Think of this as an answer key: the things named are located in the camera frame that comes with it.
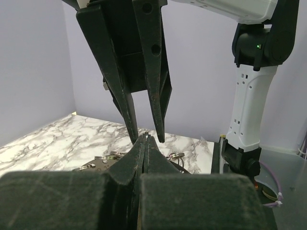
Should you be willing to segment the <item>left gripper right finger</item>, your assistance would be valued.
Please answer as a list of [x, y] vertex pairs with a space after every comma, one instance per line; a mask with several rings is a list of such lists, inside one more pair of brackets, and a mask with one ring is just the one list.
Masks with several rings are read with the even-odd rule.
[[265, 230], [264, 207], [239, 174], [183, 174], [146, 138], [141, 176], [144, 230]]

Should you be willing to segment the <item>round metal keyring disc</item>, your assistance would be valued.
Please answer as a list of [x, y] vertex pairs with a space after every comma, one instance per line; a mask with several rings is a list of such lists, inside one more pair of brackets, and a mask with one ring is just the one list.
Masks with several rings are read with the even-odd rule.
[[109, 172], [125, 175], [129, 173], [188, 173], [184, 167], [173, 162], [181, 160], [183, 153], [164, 156], [149, 133], [138, 137], [128, 152], [113, 151], [106, 156], [95, 156], [93, 160], [73, 169], [75, 172]]

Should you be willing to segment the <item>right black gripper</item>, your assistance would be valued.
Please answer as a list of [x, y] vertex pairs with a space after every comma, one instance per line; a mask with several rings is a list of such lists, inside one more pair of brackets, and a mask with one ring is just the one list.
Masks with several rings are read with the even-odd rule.
[[159, 142], [172, 86], [162, 7], [166, 0], [69, 0], [132, 143], [138, 128], [132, 94], [147, 91]]

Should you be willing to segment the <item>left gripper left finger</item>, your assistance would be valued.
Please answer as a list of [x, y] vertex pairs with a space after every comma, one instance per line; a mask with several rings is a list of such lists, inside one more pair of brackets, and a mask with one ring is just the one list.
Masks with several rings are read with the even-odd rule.
[[135, 230], [140, 174], [9, 172], [0, 179], [3, 230]]

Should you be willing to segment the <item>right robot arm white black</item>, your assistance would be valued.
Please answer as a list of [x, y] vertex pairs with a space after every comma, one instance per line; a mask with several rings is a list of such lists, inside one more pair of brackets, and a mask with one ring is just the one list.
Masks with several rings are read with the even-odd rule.
[[[172, 91], [162, 21], [165, 0], [69, 0], [103, 82], [124, 119], [129, 137], [139, 136], [132, 93], [147, 91], [155, 130], [165, 141]], [[260, 123], [277, 68], [290, 56], [297, 0], [189, 0], [237, 22], [232, 42], [236, 93], [222, 147], [229, 168], [254, 179], [260, 173]]]

